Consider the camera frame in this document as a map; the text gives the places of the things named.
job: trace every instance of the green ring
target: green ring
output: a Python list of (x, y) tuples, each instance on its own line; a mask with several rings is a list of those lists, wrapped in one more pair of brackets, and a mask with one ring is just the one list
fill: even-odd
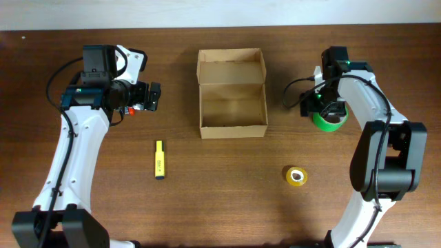
[(321, 130), (323, 130), (325, 132), (334, 132), (337, 129), (339, 129), (343, 124), (345, 124), (347, 117), (349, 116), (349, 112), (347, 111), (346, 106), (345, 106), (345, 110), (346, 110), (346, 116), (343, 119), (343, 121), (341, 121), (339, 123), (330, 123), (330, 122), (326, 121), (319, 113), (314, 113), (314, 115), (312, 116), (312, 121)]

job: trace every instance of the wooden table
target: wooden table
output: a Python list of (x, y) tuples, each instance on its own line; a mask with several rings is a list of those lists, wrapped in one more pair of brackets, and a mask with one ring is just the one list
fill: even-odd
[[(0, 32), (0, 246), (16, 247), (10, 223), (28, 211), (48, 174), (60, 116), (45, 99), (50, 75), (83, 44), (122, 44), (149, 56), (142, 81), (162, 84), (157, 112), (111, 127), (92, 184), (92, 213), (119, 240), (144, 245), (314, 243), (340, 220), (351, 195), (349, 163), (360, 137), (353, 117), (321, 132), (280, 95), (312, 75), (330, 45), (368, 61), (393, 105), (428, 129), (420, 186), (387, 212), (371, 241), (441, 246), (441, 25), (323, 25), (268, 28)], [(267, 65), (265, 138), (201, 140), (199, 49), (262, 48)], [(54, 82), (65, 89), (82, 64)], [(293, 97), (311, 87), (300, 83)], [(154, 179), (154, 141), (166, 147), (167, 178)], [(300, 166), (302, 187), (283, 180)]]

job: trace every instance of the open box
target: open box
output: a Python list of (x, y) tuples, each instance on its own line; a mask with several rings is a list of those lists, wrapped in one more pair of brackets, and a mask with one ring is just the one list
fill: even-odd
[(202, 138), (265, 135), (266, 69), (260, 49), (200, 50), (196, 74)]

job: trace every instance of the white wall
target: white wall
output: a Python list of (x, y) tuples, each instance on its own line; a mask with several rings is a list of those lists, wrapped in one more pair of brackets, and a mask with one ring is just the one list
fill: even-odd
[(0, 0), (0, 30), (441, 22), (441, 0)]

